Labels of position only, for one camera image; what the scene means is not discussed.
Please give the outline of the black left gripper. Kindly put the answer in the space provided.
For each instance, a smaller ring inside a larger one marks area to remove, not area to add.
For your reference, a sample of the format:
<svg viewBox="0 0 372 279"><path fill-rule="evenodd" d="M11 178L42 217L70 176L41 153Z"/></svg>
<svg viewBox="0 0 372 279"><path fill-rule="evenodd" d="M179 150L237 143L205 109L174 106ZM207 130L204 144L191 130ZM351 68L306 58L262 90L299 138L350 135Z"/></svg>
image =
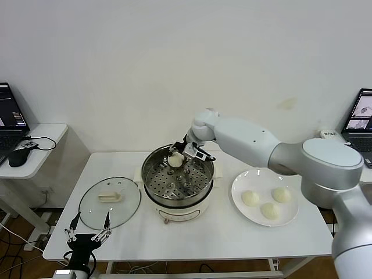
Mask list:
<svg viewBox="0 0 372 279"><path fill-rule="evenodd" d="M65 228L67 245L72 251L70 263L72 264L88 264L91 253L101 247L101 242L105 242L112 233L110 227L110 212L107 212L103 229L97 234L76 234L80 212L70 222L68 228Z"/></svg>

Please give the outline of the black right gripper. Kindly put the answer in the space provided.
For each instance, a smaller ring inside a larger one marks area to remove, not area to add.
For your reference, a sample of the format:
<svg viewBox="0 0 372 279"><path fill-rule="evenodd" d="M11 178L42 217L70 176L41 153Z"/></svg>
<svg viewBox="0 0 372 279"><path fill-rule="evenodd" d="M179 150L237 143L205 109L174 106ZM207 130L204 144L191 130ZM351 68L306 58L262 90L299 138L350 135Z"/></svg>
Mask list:
<svg viewBox="0 0 372 279"><path fill-rule="evenodd" d="M178 153L184 153L185 151L187 151L189 153L192 153L194 151L193 141L188 134L186 134L184 136L182 142L177 141L176 143L173 143L169 146L168 157L173 156L177 152ZM184 155L181 168L184 168L186 166L186 164L188 163L188 161L189 161L189 158Z"/></svg>

